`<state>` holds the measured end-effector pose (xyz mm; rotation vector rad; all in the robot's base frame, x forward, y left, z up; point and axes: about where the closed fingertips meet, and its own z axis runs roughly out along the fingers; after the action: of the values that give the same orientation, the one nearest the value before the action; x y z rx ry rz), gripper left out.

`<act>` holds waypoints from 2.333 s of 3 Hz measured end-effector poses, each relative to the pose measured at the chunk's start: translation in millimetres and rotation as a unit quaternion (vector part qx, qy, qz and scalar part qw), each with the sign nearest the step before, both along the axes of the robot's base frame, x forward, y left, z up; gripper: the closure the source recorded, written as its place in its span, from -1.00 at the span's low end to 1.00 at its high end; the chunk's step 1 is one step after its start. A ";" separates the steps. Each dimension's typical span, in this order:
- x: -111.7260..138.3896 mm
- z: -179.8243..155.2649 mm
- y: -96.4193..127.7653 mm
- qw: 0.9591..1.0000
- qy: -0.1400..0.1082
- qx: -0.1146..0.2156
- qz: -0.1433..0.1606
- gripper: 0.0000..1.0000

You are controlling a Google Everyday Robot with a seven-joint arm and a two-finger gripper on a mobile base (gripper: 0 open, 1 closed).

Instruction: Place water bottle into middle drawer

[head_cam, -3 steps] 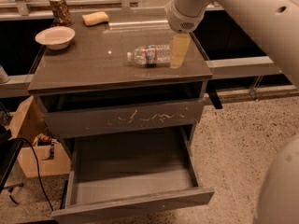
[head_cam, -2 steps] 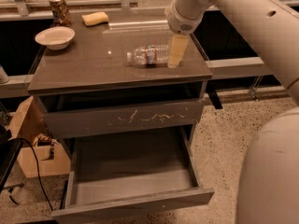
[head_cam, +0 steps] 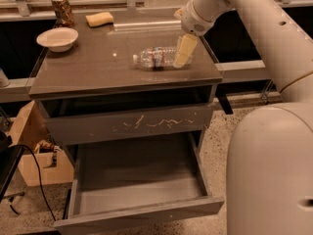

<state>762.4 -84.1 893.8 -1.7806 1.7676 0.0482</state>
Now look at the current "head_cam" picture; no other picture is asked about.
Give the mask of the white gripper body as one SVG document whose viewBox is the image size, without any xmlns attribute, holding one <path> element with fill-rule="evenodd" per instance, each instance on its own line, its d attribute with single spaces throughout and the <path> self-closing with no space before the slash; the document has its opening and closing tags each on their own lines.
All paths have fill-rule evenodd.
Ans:
<svg viewBox="0 0 313 235">
<path fill-rule="evenodd" d="M 187 33 L 195 36 L 203 36 L 213 27 L 213 23 L 203 20 L 197 14 L 193 1 L 190 0 L 182 8 L 181 27 Z"/>
</svg>

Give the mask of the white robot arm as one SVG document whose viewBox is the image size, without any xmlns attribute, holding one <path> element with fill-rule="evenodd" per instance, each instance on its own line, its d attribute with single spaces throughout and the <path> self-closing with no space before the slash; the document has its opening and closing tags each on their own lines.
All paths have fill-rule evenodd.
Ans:
<svg viewBox="0 0 313 235">
<path fill-rule="evenodd" d="M 313 235 L 313 40 L 274 0 L 190 0 L 183 30 L 205 34 L 236 10 L 283 99 L 235 128 L 227 235 Z"/>
</svg>

